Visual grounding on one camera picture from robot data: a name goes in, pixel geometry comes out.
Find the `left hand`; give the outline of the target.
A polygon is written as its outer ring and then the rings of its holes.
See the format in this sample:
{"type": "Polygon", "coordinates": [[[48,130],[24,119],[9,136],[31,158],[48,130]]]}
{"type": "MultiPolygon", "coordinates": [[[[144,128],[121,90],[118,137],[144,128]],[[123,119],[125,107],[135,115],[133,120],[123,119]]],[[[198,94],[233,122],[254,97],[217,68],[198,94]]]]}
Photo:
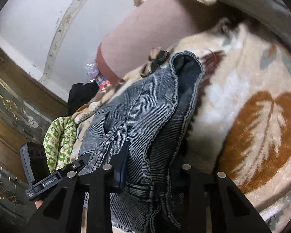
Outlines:
{"type": "Polygon", "coordinates": [[[42,204],[43,204],[43,200],[36,200],[35,201],[35,206],[36,206],[37,209],[39,209],[42,204]]]}

